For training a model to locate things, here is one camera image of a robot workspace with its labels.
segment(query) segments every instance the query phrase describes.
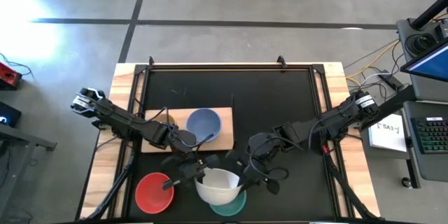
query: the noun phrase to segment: green bowl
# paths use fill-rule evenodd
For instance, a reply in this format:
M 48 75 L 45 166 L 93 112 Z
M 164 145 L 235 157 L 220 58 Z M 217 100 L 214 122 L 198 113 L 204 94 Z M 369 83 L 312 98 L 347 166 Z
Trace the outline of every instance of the green bowl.
M 246 204 L 246 191 L 240 193 L 231 203 L 222 206 L 210 205 L 211 210 L 220 216 L 233 216 L 238 214 Z

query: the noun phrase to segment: chair wheel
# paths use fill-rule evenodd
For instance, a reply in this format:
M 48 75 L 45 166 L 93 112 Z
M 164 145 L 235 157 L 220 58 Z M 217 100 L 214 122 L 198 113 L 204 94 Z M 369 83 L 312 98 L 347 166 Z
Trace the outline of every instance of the chair wheel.
M 406 188 L 412 189 L 411 180 L 409 178 L 402 178 L 401 184 Z

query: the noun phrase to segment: red bowl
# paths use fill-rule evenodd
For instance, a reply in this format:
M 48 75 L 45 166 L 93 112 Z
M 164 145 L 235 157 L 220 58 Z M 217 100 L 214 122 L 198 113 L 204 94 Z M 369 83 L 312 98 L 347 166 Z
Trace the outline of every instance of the red bowl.
M 160 172 L 154 172 L 142 178 L 135 190 L 137 206 L 147 214 L 158 214 L 165 210 L 174 196 L 174 187 L 166 190 L 162 185 L 169 177 Z

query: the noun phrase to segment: concrete floor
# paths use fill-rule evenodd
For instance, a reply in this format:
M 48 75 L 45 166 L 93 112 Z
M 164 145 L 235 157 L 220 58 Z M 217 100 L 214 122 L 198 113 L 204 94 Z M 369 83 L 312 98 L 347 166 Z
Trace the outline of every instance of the concrete floor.
M 393 24 L 415 17 L 435 0 L 143 0 L 139 19 Z M 72 221 L 98 131 L 69 109 L 81 87 L 109 91 L 127 32 L 123 24 L 36 24 L 32 18 L 130 19 L 136 0 L 0 0 L 0 52 L 29 65 L 20 90 L 0 100 L 23 112 L 18 127 L 59 144 L 38 151 L 15 205 L 32 223 Z M 393 30 L 143 26 L 135 29 L 126 62 L 337 61 L 344 65 L 397 38 Z M 346 69 L 357 72 L 369 60 Z M 375 64 L 391 70 L 390 55 Z M 408 75 L 398 73 L 404 83 Z M 369 91 L 378 102 L 378 87 Z M 400 185 L 403 160 L 367 161 L 381 215 L 397 221 L 446 223 L 448 184 Z

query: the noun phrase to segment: blue bowl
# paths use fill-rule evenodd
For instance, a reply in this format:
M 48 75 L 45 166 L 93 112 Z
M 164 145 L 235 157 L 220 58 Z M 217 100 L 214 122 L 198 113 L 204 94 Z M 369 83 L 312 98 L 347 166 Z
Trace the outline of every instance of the blue bowl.
M 210 108 L 200 108 L 187 119 L 187 130 L 196 136 L 196 142 L 203 141 L 210 134 L 213 136 L 206 142 L 213 141 L 221 131 L 221 119 L 217 112 Z
M 220 216 L 233 216 L 238 214 L 246 204 L 246 191 L 240 193 L 231 203 L 222 205 L 222 206 L 214 206 L 210 205 L 211 210 Z

